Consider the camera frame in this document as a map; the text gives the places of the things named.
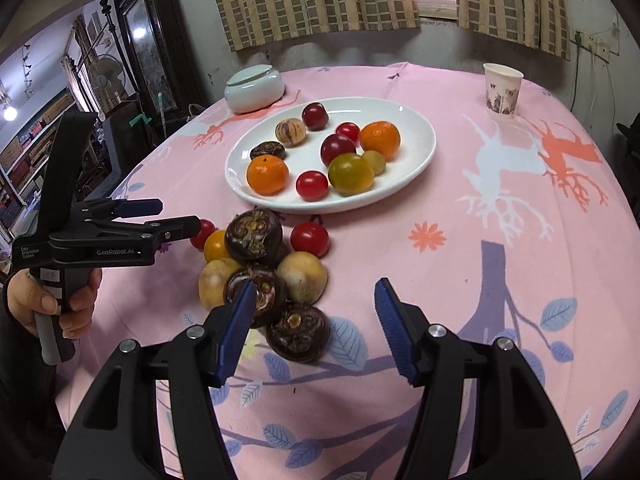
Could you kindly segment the person's left hand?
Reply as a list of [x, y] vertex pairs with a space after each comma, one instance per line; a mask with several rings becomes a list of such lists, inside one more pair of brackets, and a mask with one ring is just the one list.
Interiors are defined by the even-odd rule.
[[50, 292], [34, 280], [27, 270], [21, 270], [9, 280], [8, 308], [17, 322], [34, 336], [38, 336], [35, 314], [40, 313], [58, 316], [63, 337], [76, 340], [90, 330], [101, 282], [102, 270], [93, 269], [88, 284], [68, 300], [70, 310], [60, 313], [58, 303]]

